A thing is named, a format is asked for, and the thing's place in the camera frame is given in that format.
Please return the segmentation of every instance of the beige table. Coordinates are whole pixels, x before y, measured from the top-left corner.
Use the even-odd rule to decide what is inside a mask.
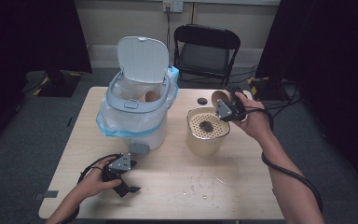
[[[97,159],[127,152],[124,142],[101,134],[95,118],[106,87],[95,87],[80,111],[76,125],[48,190],[39,216],[49,217],[75,186],[82,172]],[[281,219],[272,193],[268,168],[257,142],[234,124],[219,151],[210,158],[194,155],[186,146],[186,115],[209,100],[213,90],[181,89],[168,111],[167,136],[147,155],[133,155],[138,164],[123,175],[129,186],[141,187],[120,198],[108,190],[80,205],[80,218],[101,219]]]

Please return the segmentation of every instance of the chair backrest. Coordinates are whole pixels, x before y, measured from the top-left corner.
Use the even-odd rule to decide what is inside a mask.
[[[178,48],[178,41],[220,49],[238,50],[241,45],[240,38],[227,29],[196,24],[178,27],[173,38],[176,48]]]

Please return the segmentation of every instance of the wall outlet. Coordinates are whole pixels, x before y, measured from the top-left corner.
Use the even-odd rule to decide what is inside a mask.
[[[183,12],[183,1],[163,1],[162,11]]]
[[[172,1],[162,1],[162,11],[172,11]]]

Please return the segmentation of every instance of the perforated lid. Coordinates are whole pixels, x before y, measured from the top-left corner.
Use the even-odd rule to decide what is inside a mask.
[[[155,39],[124,37],[117,44],[117,56],[124,77],[134,81],[161,83],[168,70],[167,47]]]
[[[213,139],[227,135],[230,131],[227,122],[214,114],[214,107],[200,107],[187,114],[187,125],[199,139]]]

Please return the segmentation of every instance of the bin lid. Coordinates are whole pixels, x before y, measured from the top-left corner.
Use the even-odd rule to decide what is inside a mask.
[[[147,83],[161,83],[168,70],[169,53],[160,41],[127,36],[117,44],[120,69],[125,78]]]

